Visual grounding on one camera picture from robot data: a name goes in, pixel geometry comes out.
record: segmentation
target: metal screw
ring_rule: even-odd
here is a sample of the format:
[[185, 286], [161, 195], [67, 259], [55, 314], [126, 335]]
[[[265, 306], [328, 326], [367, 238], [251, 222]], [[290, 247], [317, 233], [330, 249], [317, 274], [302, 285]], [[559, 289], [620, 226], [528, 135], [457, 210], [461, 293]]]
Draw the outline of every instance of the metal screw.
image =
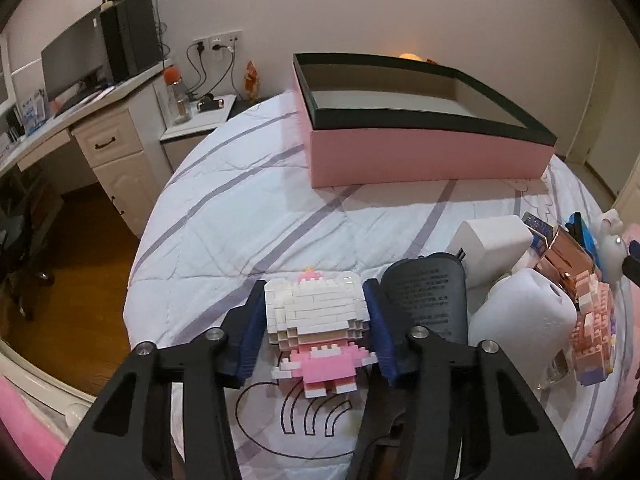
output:
[[409, 333], [416, 339], [425, 339], [429, 336], [429, 330], [420, 325], [414, 326]]
[[225, 331], [219, 327], [209, 328], [204, 333], [204, 337], [206, 337], [209, 341], [220, 341], [225, 336]]
[[500, 346], [495, 341], [485, 339], [480, 343], [480, 348], [488, 354], [495, 354], [500, 349]]
[[144, 341], [136, 345], [134, 350], [138, 355], [149, 355], [156, 349], [156, 345], [154, 345], [151, 341]]

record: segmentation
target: drawer handle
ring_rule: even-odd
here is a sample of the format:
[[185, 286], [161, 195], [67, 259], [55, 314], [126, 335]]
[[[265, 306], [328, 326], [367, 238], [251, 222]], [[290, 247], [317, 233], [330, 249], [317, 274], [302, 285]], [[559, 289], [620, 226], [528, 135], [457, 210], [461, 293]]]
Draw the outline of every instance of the drawer handle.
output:
[[101, 150], [103, 148], [106, 148], [109, 144], [111, 144], [112, 142], [115, 142], [116, 138], [115, 137], [111, 137], [111, 140], [109, 142], [105, 142], [104, 144], [97, 144], [95, 145], [95, 149], [96, 150]]
[[116, 206], [116, 197], [114, 196], [111, 197], [111, 203], [113, 204], [114, 208], [116, 208], [117, 211], [120, 213], [120, 216], [124, 215], [124, 211], [118, 209], [118, 207]]

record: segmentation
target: pink building block toy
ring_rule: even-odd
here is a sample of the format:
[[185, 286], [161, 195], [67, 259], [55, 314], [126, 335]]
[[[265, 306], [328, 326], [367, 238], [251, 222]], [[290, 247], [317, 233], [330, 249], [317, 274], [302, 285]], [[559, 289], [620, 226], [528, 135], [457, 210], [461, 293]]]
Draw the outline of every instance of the pink building block toy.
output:
[[613, 296], [607, 283], [594, 275], [578, 276], [580, 313], [571, 336], [575, 373], [583, 386], [604, 381], [612, 373], [616, 355]]
[[298, 282], [270, 280], [264, 294], [269, 340], [290, 351], [271, 376], [301, 378], [307, 398], [356, 390], [356, 369], [378, 362], [352, 341], [369, 322], [360, 278], [343, 272], [326, 280], [307, 269]]

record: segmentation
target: bed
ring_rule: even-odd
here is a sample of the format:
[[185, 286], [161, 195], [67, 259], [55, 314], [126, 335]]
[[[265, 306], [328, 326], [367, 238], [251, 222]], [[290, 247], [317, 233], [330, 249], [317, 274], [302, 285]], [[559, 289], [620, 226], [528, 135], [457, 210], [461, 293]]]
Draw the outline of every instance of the bed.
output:
[[[442, 251], [464, 219], [530, 211], [554, 224], [601, 211], [557, 157], [539, 181], [476, 180], [312, 189], [286, 92], [234, 117], [204, 139], [170, 179], [149, 219], [129, 278], [124, 319], [132, 346], [190, 341], [243, 304], [253, 282], [295, 278], [307, 267], [380, 277], [402, 258]], [[469, 291], [470, 304], [486, 290]], [[583, 387], [569, 375], [536, 394], [579, 464], [602, 433], [628, 374], [630, 284], [614, 286], [619, 326], [615, 371]], [[263, 343], [253, 377], [226, 393], [245, 479], [344, 476], [366, 401], [355, 394], [305, 399], [271, 381], [278, 351]], [[184, 454], [182, 392], [174, 386], [172, 433]]]

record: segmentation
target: pink box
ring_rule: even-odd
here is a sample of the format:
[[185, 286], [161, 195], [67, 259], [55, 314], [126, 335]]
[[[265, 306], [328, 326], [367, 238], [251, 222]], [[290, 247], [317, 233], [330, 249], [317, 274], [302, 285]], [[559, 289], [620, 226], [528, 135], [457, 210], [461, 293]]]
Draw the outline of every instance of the pink box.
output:
[[459, 70], [382, 56], [296, 54], [312, 187], [540, 178], [556, 137]]

